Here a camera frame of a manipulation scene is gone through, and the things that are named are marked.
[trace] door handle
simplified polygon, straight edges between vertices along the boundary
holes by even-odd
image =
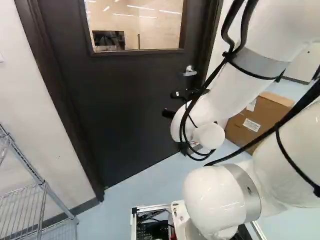
[[[194,76],[197,75],[197,71],[194,70],[194,67],[192,65],[189,65],[186,67],[185,72],[183,73],[184,77]]]

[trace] metal wire rack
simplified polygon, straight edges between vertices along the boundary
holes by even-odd
[[[41,239],[46,196],[46,184],[33,184],[1,196],[0,238],[17,240],[32,235]]]
[[[76,240],[79,220],[21,152],[12,136],[0,124],[0,165],[12,150],[35,184],[0,196],[0,240]],[[67,220],[43,228],[47,195],[68,216]]]
[[[4,161],[8,148],[11,145],[11,139],[8,135],[0,136],[0,166]]]
[[[77,225],[71,219],[58,222],[42,231],[41,240],[76,240]]]

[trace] light blue floor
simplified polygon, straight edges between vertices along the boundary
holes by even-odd
[[[268,91],[298,101],[310,86],[283,80]],[[79,240],[130,240],[130,210],[141,205],[169,204],[182,199],[182,185],[187,174],[206,162],[224,157],[238,147],[226,140],[207,161],[196,162],[177,153],[158,164],[109,188],[100,205],[80,214]],[[232,162],[250,159],[242,153]],[[319,239],[320,209],[293,209],[260,219],[259,224],[269,240]]]

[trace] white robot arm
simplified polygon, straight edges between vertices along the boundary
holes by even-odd
[[[242,111],[304,48],[320,40],[319,13],[316,0],[260,0],[245,47],[232,64],[224,65],[210,92],[197,100],[189,113],[197,128],[188,118],[182,140],[218,148],[225,135],[215,122]],[[171,123],[176,142],[181,142],[185,111],[182,106]],[[320,207],[315,189],[320,186],[319,143],[320,103],[315,102],[264,140],[253,161],[191,172],[183,196],[192,225],[208,240],[229,239],[238,225],[261,216],[291,206]]]

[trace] door window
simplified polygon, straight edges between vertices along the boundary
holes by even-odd
[[[94,52],[179,49],[184,0],[85,0]]]

